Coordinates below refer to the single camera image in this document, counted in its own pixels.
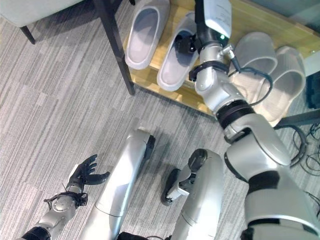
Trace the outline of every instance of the metal frame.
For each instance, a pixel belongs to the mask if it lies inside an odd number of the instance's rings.
[[[302,114],[297,114],[293,116],[287,116],[281,119],[277,126],[286,125],[308,125],[308,124],[318,124],[320,123],[320,109],[309,111]]]
[[[122,0],[93,0],[96,11],[99,14],[105,33],[109,39],[113,54],[120,68],[126,88],[130,95],[135,94],[129,67],[125,61],[125,51],[120,38],[115,13]]]

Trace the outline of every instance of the chair leg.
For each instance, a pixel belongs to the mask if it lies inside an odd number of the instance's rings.
[[[31,32],[29,31],[28,27],[27,26],[23,26],[23,27],[20,27],[21,31],[24,33],[24,35],[29,39],[29,41],[32,43],[32,44],[35,44],[36,43],[36,40],[34,39],[34,37],[32,36]]]

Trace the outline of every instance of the black metal leg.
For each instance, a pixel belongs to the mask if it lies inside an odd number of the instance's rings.
[[[125,52],[121,42],[119,29],[117,26],[114,8],[111,0],[93,0],[104,27],[105,33],[109,39],[115,59],[119,65],[124,83],[131,95],[135,94],[134,83],[132,82],[129,67],[125,61]]]
[[[32,44],[35,44],[36,43],[36,40],[34,39],[34,37],[32,36],[31,32],[29,31],[28,27],[27,26],[23,26],[23,27],[20,27],[21,31],[24,33],[24,35],[29,39],[29,41],[32,43]]]
[[[287,116],[281,119],[281,121],[277,124],[279,126],[285,125],[308,125],[308,124],[318,124],[320,123],[320,109],[294,115],[294,116]]]

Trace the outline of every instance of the floor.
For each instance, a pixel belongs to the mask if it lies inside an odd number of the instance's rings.
[[[123,40],[133,9],[123,1],[116,14]],[[228,144],[219,124],[138,86],[135,96],[129,95],[92,2],[28,27],[35,45],[0,19],[0,239],[14,240],[30,229],[48,210],[43,199],[55,194],[76,163],[98,154],[97,172],[112,171],[124,139],[138,127],[152,133],[156,143],[136,181],[121,230],[168,237],[186,198],[170,207],[162,205],[165,179],[173,168],[183,168],[197,148],[223,156]],[[289,114],[306,111],[301,94]],[[293,132],[278,133],[293,155]],[[315,151],[317,144],[311,143],[308,151]],[[317,176],[299,165],[292,174],[303,190],[319,196]],[[224,175],[216,239],[240,239],[246,228],[248,186],[226,167]],[[101,189],[86,187],[88,205],[77,210],[60,240],[78,239]]]

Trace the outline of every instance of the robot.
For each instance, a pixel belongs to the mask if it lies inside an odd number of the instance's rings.
[[[215,9],[215,15],[210,14],[210,9]],[[182,39],[178,44],[184,53],[194,46],[199,52],[201,65],[189,77],[196,80],[195,91],[203,97],[231,144],[224,154],[226,166],[249,184],[244,206],[247,229],[241,239],[317,240],[320,224],[304,192],[291,177],[286,147],[228,79],[224,56],[238,72],[248,71],[239,66],[232,46],[227,45],[230,13],[228,0],[196,0],[196,37]],[[171,172],[162,202],[168,205],[181,195],[188,198],[170,240],[214,238],[222,202],[221,171],[217,154],[197,149],[182,171]]]
[[[320,224],[304,192],[290,174],[289,153],[267,120],[256,114],[245,98],[231,84],[224,57],[238,72],[254,72],[241,68],[228,45],[231,36],[231,5],[228,0],[195,0],[196,36],[180,39],[179,51],[197,50],[201,65],[189,78],[195,81],[196,92],[217,118],[230,147],[224,162],[239,179],[249,184],[245,198],[247,229],[242,240],[318,240]],[[115,240],[126,214],[132,184],[139,165],[153,148],[154,138],[146,132],[135,132],[127,139],[119,163],[109,177],[93,208],[80,239]],[[19,240],[55,240],[78,206],[84,205],[84,184],[100,184],[109,173],[89,176],[92,158],[79,165],[67,185],[67,193],[52,198],[53,208]],[[132,169],[125,182],[118,182],[129,161]],[[170,205],[181,195],[188,196],[166,240],[212,240],[217,231],[222,195],[223,160],[208,149],[197,149],[182,169],[169,175],[161,201]],[[118,239],[145,240],[129,233]]]
[[[67,222],[76,214],[76,209],[87,204],[85,185],[99,185],[104,182],[104,188],[95,202],[80,239],[117,239],[135,180],[143,163],[150,158],[155,140],[145,130],[131,131],[111,174],[108,171],[104,174],[92,174],[97,166],[94,163],[97,155],[75,166],[65,191],[44,200],[49,203],[49,212],[17,240],[56,240]]]

